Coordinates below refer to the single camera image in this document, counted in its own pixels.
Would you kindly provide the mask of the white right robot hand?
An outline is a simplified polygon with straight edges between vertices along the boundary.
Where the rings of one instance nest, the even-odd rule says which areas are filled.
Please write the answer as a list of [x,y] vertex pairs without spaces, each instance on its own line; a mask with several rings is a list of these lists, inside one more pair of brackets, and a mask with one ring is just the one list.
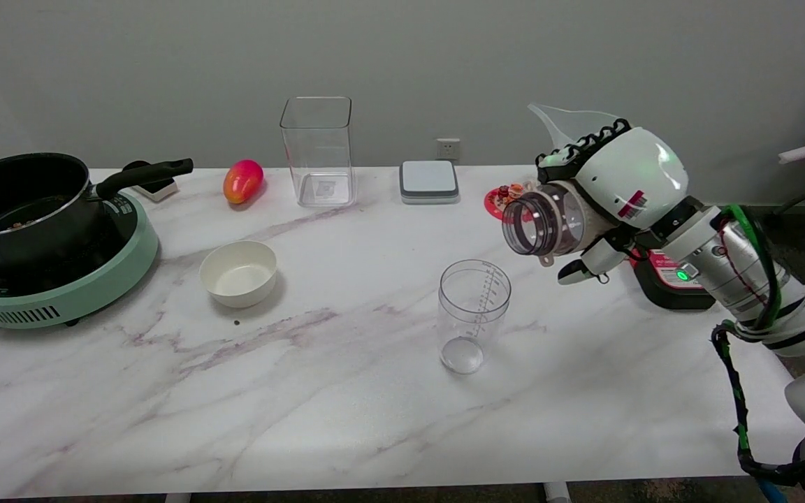
[[563,266],[559,284],[602,279],[635,254],[636,237],[665,239],[695,213],[689,178],[677,153],[657,135],[616,119],[598,133],[557,147],[535,159],[539,183],[569,182],[585,216],[600,217],[604,230],[584,235],[579,260]]

